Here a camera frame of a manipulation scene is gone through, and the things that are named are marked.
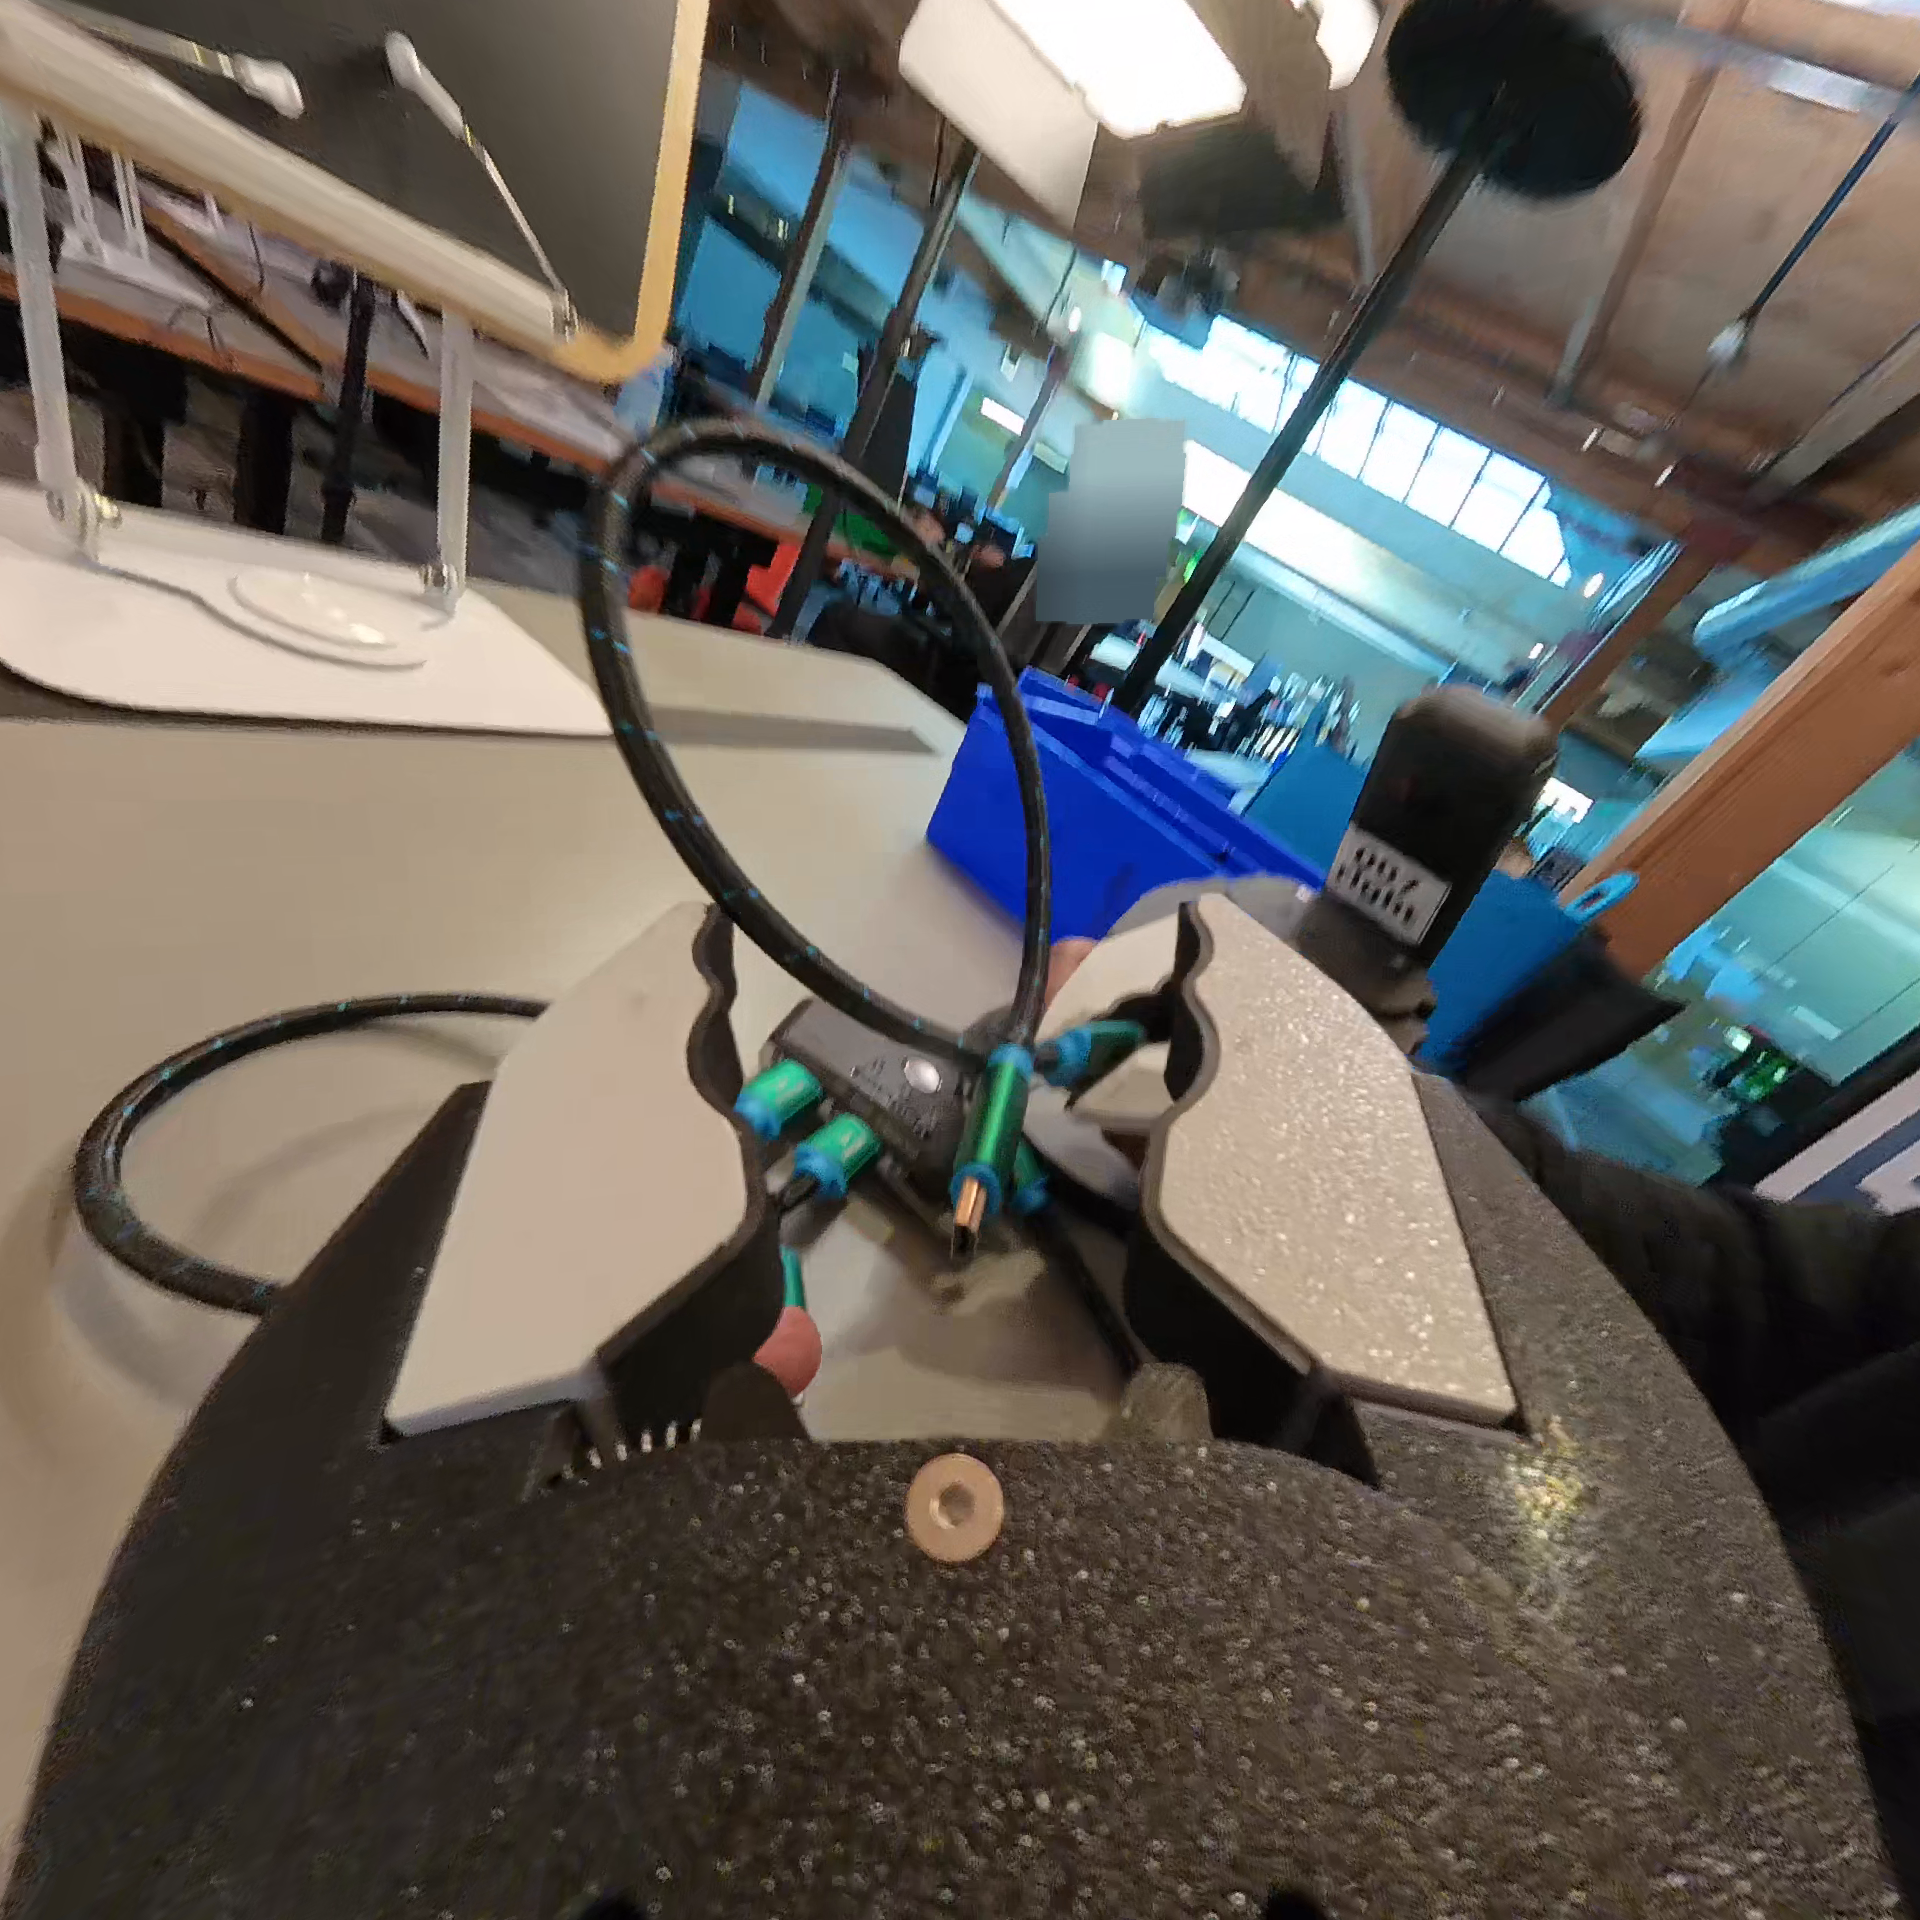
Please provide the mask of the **black board with tan edge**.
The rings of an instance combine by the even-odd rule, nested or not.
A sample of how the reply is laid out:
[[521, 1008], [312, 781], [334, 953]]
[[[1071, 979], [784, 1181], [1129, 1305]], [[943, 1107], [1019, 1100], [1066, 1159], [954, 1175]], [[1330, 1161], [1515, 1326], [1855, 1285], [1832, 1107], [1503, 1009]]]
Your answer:
[[278, 117], [226, 80], [137, 55], [235, 126], [536, 277], [483, 169], [396, 86], [382, 40], [390, 31], [409, 37], [492, 150], [579, 309], [583, 327], [572, 344], [536, 355], [604, 385], [656, 355], [674, 294], [706, 5], [94, 9], [290, 65], [305, 94], [299, 118]]

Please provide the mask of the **blue plastic bin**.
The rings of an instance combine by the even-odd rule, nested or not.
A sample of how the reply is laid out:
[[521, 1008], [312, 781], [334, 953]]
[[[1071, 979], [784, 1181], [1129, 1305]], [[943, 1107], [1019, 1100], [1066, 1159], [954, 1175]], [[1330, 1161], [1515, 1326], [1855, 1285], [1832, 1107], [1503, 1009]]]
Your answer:
[[1640, 886], [1632, 870], [1599, 879], [1562, 903], [1535, 876], [1492, 872], [1432, 960], [1434, 1008], [1419, 1063], [1457, 1067], [1474, 1036], [1538, 974], [1595, 933], [1601, 917]]
[[[1132, 718], [1035, 670], [1018, 686], [1042, 769], [1055, 937], [1103, 937], [1177, 879], [1323, 881], [1321, 865], [1239, 815], [1222, 780]], [[977, 687], [927, 839], [1007, 919], [1023, 921], [1024, 806], [990, 686]]]

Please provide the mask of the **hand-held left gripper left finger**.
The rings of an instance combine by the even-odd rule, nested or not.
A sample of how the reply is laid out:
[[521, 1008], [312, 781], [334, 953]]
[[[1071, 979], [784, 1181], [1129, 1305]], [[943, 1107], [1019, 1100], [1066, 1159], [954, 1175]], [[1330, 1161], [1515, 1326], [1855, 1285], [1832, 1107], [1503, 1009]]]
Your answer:
[[732, 1008], [735, 928], [676, 903], [498, 1065], [386, 1406], [399, 1432], [576, 1407], [691, 1432], [784, 1307]]

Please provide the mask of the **grey gooseneck rod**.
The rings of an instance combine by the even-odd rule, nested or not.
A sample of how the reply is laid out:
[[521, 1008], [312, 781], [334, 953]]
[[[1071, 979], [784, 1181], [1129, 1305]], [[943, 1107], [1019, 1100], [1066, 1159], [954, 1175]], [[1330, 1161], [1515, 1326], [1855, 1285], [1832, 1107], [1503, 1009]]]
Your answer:
[[409, 37], [401, 31], [390, 31], [382, 40], [382, 53], [396, 86], [409, 94], [417, 103], [420, 103], [420, 108], [426, 108], [428, 113], [455, 140], [455, 143], [459, 143], [483, 169], [498, 203], [507, 211], [520, 233], [520, 240], [528, 247], [536, 260], [537, 273], [545, 280], [550, 302], [553, 305], [558, 336], [562, 340], [572, 340], [580, 324], [579, 309], [572, 302], [572, 293], [564, 285], [564, 279], [560, 277], [553, 259], [545, 248], [537, 229], [516, 201], [492, 150], [473, 131], [464, 108], [444, 86], [439, 75], [420, 59], [418, 48]]
[[121, 46], [144, 56], [155, 56], [183, 71], [212, 75], [243, 88], [254, 103], [268, 104], [284, 118], [299, 118], [305, 113], [305, 94], [290, 65], [254, 56], [233, 55], [204, 40], [159, 29], [127, 15], [106, 13], [96, 7], [76, 3], [59, 3], [55, 7], [86, 31]]

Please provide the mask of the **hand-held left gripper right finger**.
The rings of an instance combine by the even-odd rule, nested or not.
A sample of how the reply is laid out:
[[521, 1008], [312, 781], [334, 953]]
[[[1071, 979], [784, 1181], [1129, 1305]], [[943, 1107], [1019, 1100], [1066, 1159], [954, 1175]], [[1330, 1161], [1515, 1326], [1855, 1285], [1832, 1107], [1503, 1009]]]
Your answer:
[[1287, 1381], [1467, 1425], [1520, 1393], [1423, 1076], [1355, 996], [1208, 893], [1177, 910], [1170, 1101], [1147, 1133], [1122, 1303], [1227, 1425]]

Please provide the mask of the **black stand with round disc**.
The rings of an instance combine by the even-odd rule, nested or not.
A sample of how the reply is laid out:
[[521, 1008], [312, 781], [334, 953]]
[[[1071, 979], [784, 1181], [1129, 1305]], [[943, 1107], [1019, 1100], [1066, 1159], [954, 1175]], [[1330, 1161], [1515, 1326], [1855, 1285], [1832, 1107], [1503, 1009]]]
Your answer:
[[1642, 140], [1640, 94], [1609, 39], [1547, 3], [1407, 5], [1386, 77], [1408, 131], [1442, 160], [1419, 212], [1320, 358], [1257, 469], [1143, 638], [1113, 707], [1139, 715], [1212, 588], [1254, 532], [1359, 361], [1386, 336], [1440, 233], [1480, 184], [1524, 201], [1582, 198], [1617, 177]]

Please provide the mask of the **wooden post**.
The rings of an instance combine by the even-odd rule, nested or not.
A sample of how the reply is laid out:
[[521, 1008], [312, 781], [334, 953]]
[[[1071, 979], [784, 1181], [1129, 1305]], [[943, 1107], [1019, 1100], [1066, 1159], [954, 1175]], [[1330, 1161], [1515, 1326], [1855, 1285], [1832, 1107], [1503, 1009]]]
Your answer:
[[1889, 559], [1823, 638], [1604, 843], [1575, 889], [1628, 872], [1602, 919], [1620, 971], [1658, 969], [1919, 735], [1919, 553]]

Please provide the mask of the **white frame stand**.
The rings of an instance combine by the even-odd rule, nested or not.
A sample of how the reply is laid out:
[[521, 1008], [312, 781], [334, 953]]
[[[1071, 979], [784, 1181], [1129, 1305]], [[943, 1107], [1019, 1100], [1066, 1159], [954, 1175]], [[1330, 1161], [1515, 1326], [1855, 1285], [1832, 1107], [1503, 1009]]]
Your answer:
[[[106, 145], [121, 176], [144, 160], [238, 212], [297, 237], [441, 310], [438, 557], [420, 585], [352, 580], [274, 559], [209, 559], [123, 537], [121, 512], [81, 480], [66, 411], [57, 273], [49, 255], [39, 132]], [[579, 310], [540, 241], [536, 277], [374, 198], [312, 160], [271, 143], [180, 92], [106, 39], [44, 5], [6, 5], [6, 189], [49, 515], [82, 571], [164, 592], [218, 625], [284, 653], [371, 675], [399, 693], [439, 664], [450, 638], [487, 628], [464, 616], [473, 324], [528, 352], [580, 331]]]

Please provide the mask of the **white mat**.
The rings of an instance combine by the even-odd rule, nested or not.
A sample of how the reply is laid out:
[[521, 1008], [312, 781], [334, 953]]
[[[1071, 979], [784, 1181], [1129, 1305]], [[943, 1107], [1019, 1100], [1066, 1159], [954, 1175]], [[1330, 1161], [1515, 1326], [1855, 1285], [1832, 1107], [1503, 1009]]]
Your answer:
[[588, 686], [478, 592], [207, 518], [120, 510], [96, 545], [2, 487], [2, 661], [76, 704], [177, 718], [604, 735]]

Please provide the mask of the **black switch box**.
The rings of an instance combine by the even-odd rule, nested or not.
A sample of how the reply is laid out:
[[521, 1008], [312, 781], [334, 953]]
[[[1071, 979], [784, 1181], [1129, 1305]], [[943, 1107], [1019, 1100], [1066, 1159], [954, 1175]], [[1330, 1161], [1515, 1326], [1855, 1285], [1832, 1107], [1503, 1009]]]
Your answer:
[[[970, 1085], [954, 1063], [924, 1046], [886, 1040], [818, 999], [804, 999], [779, 1021], [747, 1079], [776, 1059], [801, 1061], [823, 1081], [823, 1101], [814, 1112], [790, 1125], [776, 1143], [760, 1140], [779, 1173], [776, 1203], [799, 1145], [833, 1116], [855, 1112], [880, 1135], [882, 1151], [849, 1198], [887, 1193], [934, 1229], [951, 1225], [954, 1157], [970, 1118]], [[804, 1207], [791, 1216], [842, 1205]]]

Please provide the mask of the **person's right forearm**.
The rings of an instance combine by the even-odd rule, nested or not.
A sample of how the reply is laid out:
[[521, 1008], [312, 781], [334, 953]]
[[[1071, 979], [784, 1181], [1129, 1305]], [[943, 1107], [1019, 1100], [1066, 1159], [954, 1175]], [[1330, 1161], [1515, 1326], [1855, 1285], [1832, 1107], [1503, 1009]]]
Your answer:
[[1863, 1752], [1915, 1796], [1915, 1211], [1695, 1189], [1474, 1112], [1686, 1364], [1830, 1632]]

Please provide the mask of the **ceiling light panel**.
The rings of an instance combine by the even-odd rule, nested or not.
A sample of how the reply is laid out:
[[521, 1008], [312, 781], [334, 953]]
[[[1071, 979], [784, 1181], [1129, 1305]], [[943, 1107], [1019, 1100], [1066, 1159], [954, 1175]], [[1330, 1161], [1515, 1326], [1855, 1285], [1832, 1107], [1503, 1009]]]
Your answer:
[[1238, 113], [1249, 94], [1187, 3], [924, 3], [899, 68], [940, 103], [959, 97], [964, 72], [985, 86], [1055, 85], [1120, 136]]

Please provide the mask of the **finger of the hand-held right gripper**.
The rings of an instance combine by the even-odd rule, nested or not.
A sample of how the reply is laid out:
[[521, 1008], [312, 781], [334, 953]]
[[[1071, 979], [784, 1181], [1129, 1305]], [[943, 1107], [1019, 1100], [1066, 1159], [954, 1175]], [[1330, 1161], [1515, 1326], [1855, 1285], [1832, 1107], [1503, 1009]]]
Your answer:
[[1168, 1043], [1145, 1043], [1068, 1097], [1068, 1110], [1104, 1135], [1150, 1135], [1175, 1104]]
[[1098, 999], [1098, 1016], [1122, 1024], [1177, 1024], [1192, 983], [1204, 969], [1202, 893], [1163, 900], [1166, 910], [1113, 937], [1119, 985]]

